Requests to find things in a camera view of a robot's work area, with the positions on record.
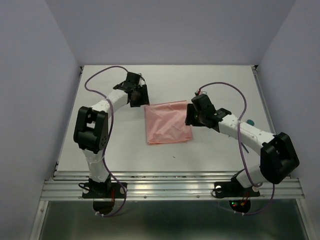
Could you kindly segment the pink satin napkin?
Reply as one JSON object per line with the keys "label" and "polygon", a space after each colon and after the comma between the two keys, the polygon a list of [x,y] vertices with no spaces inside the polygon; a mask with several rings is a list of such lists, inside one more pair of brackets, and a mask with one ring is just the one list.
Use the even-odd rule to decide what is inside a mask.
{"label": "pink satin napkin", "polygon": [[186,100],[146,105],[144,116],[149,145],[184,143],[193,138],[192,128],[185,124]]}

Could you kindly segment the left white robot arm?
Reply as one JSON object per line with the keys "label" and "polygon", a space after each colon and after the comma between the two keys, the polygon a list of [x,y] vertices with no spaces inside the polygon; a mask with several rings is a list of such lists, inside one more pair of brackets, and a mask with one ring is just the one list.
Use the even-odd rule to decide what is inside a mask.
{"label": "left white robot arm", "polygon": [[105,163],[115,112],[126,105],[136,108],[150,104],[145,79],[133,72],[128,72],[123,82],[102,97],[103,100],[90,107],[79,108],[73,133],[73,140],[89,168],[88,182],[78,185],[84,199],[109,198],[115,188]]}

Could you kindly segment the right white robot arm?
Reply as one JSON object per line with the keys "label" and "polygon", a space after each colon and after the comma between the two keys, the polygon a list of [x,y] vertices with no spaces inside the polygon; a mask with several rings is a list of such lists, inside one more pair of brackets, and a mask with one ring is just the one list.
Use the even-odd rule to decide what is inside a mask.
{"label": "right white robot arm", "polygon": [[232,137],[260,157],[258,165],[251,168],[245,165],[230,181],[219,183],[220,192],[231,197],[242,195],[254,185],[277,185],[300,164],[291,138],[286,133],[273,134],[242,122],[230,111],[216,109],[206,94],[195,96],[187,104],[185,124],[206,127]]}

